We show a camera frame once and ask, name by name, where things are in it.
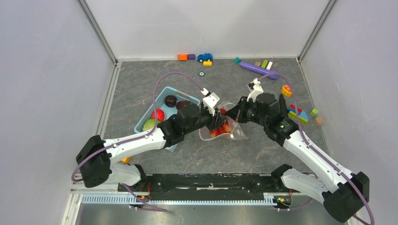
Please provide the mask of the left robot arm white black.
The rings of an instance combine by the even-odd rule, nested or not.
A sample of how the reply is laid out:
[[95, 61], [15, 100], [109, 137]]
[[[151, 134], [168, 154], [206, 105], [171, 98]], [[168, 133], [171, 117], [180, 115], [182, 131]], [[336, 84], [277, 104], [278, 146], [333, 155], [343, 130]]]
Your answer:
[[123, 165], [126, 157], [150, 150], [171, 147], [182, 142], [185, 136], [203, 127], [217, 129], [227, 117], [219, 109], [210, 112], [208, 107], [187, 105], [156, 126], [154, 131], [144, 131], [122, 138], [102, 140], [100, 135], [92, 136], [76, 156], [86, 188], [103, 183], [124, 183], [136, 191], [147, 186], [147, 177], [139, 165]]

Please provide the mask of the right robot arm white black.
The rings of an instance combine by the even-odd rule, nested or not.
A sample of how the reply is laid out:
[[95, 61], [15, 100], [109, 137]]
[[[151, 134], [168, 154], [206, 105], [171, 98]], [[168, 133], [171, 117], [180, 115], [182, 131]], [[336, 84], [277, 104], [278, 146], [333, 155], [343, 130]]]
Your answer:
[[252, 122], [263, 127], [267, 137], [297, 156], [315, 173], [315, 177], [282, 165], [272, 172], [271, 186], [276, 191], [286, 188], [297, 190], [321, 203], [338, 222], [355, 218], [365, 221], [356, 213], [365, 208], [370, 224], [375, 224], [368, 204], [370, 180], [363, 172], [357, 174], [346, 169], [304, 133], [301, 124], [288, 117], [283, 95], [262, 93], [255, 99], [241, 97], [238, 104], [226, 111], [238, 123]]

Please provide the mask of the clear polka dot zip bag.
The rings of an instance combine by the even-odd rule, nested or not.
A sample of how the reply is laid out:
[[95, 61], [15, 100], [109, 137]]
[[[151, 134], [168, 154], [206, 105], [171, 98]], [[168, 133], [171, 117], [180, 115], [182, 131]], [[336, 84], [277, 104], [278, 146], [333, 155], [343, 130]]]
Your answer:
[[203, 141], [211, 141], [221, 137], [234, 141], [248, 139], [240, 124], [230, 117], [227, 117], [227, 120], [222, 123], [216, 130], [209, 130], [207, 127], [199, 129], [199, 137]]

